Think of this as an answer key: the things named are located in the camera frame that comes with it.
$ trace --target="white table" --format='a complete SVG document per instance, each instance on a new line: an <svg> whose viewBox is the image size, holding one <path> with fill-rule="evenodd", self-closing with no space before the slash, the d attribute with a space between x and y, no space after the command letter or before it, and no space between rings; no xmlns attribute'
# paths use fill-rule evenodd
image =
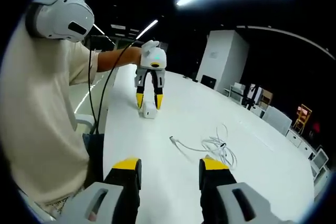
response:
<svg viewBox="0 0 336 224"><path fill-rule="evenodd" d="M313 204L309 161L283 135L222 94L167 72L161 110L154 120L139 116L135 98L136 66L121 67L109 95L104 141L104 175L118 161L142 159L141 204L137 223L202 223L198 163L205 153L182 149L170 136L202 148L201 139L228 128L227 145L236 154L232 171L269 200L280 219L300 218ZM146 100L154 100L150 75ZM219 129L225 137L223 128Z"/></svg>

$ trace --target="cable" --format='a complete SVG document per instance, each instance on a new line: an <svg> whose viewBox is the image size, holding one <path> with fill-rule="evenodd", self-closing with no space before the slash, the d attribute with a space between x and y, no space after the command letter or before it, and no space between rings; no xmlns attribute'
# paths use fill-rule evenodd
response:
<svg viewBox="0 0 336 224"><path fill-rule="evenodd" d="M121 56L123 55L123 53L126 51L126 49L128 49L130 46L132 46L136 40L137 40L137 39L133 40L132 43L130 43L129 45L127 45L127 46L124 48L124 50L121 52L121 54L119 55L119 57L118 57L117 60L115 61L113 68L110 70L109 76L107 77L107 80L106 80L106 82L105 82L105 85L104 85L104 88L103 88L103 92L102 92L102 94L101 94L101 98L100 98L99 111L98 111L98 118L97 118L97 127L96 127L96 133L97 133L97 134L99 134L99 133L98 133L98 126L99 126L99 121L100 121L100 112L101 112L101 107L102 107L102 104L103 104L104 93L105 93L105 89L106 89L107 83L109 82L110 77L111 77L111 75L112 75L112 72L113 72L114 69L116 68L116 65L117 65L118 61L120 60Z"/></svg>
<svg viewBox="0 0 336 224"><path fill-rule="evenodd" d="M89 98L90 98L90 105L91 105L91 110L92 110L92 115L94 118L94 124L96 125L96 132L97 134L99 134L98 131L98 125L97 125L97 119L96 119L96 115L94 114L94 110L93 110L93 103L92 103L92 96L91 96L91 85L90 85L90 77L91 77L91 57L92 57L92 51L91 51L91 35L89 36L89 51L90 51L90 55L89 55L89 71L88 71L88 85L89 85Z"/></svg>
<svg viewBox="0 0 336 224"><path fill-rule="evenodd" d="M226 127L225 124L222 124L222 126L226 129L226 138L228 139L228 129ZM171 136L169 138L172 143L178 148L177 143L181 144L183 147L192 150L192 151L196 151L196 152L211 152L216 156L219 156L220 161L227 165L230 169L235 169L238 165L238 161L237 161L237 157L236 155L233 153L233 151L231 151L231 149L229 147L227 147L226 143L219 137L218 134L218 127L216 127L216 137L210 136L209 139L204 139L201 141L201 144L204 148L204 150L198 150L198 149L194 149L191 147L186 146L185 144L183 144L180 140L175 139L173 136ZM210 149L207 144L213 144L216 146L215 149ZM231 155L230 160L228 160L227 156L228 154Z"/></svg>

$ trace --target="black cable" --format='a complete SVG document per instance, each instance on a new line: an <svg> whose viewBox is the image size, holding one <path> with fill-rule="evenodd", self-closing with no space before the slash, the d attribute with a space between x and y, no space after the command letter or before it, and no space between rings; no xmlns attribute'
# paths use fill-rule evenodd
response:
<svg viewBox="0 0 336 224"><path fill-rule="evenodd" d="M109 76L107 77L107 80L105 82L105 85L104 85L104 88L103 88L103 92L101 94L101 98L100 98L100 104L99 104L99 111L98 111L98 118L97 118L97 127L96 127L96 133L98 133L98 126L99 126L99 121L100 121L100 112L101 112L101 107L102 107L102 104L103 104L103 99L104 99L104 93L105 93L105 89L106 89L106 86L107 86L107 83L109 82L110 80L110 77L112 75L112 72L114 71L114 69L116 68L116 65L117 63L119 62L121 56L123 55L123 53L126 51L126 49L128 49L130 46L132 46L134 44L134 42L136 41L137 39L135 39L134 41L132 41L132 43L130 43L129 45L127 45L124 50L121 52L121 54L119 55L119 57L117 58L117 60L115 61L114 63L114 66L113 68L111 69L110 73L109 73Z"/></svg>
<svg viewBox="0 0 336 224"><path fill-rule="evenodd" d="M98 131L98 121L96 119L96 115L94 114L94 110L93 110L93 103L92 103L92 96L91 96L91 86L90 86L90 77L91 77L91 54L92 54L92 51L91 51L91 35L89 36L89 42L90 42L90 45L89 45L89 50L90 50L90 56L89 56L89 71L88 71L88 85L89 85L89 98L90 98L90 105L91 105L91 110L92 110L92 115L93 115L93 118L94 118L94 124L96 125L96 133L99 134L99 131Z"/></svg>

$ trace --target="white wall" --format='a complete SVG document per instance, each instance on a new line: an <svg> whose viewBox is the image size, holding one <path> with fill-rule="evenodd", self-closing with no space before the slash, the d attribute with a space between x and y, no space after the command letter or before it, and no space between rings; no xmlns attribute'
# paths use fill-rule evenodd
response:
<svg viewBox="0 0 336 224"><path fill-rule="evenodd" d="M226 60L224 72L217 91L223 93L223 89L230 89L230 85L240 82L244 71L249 44L234 32L231 48Z"/></svg>
<svg viewBox="0 0 336 224"><path fill-rule="evenodd" d="M231 42L233 30L211 31L196 79L200 82L203 75L216 79L215 90L222 78Z"/></svg>

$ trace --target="white vr headset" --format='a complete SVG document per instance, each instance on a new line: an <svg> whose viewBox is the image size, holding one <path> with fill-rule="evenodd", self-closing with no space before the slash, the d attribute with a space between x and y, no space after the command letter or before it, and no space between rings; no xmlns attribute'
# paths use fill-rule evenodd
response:
<svg viewBox="0 0 336 224"><path fill-rule="evenodd" d="M84 0L33 0L26 14L31 36L72 42L83 40L94 22Z"/></svg>

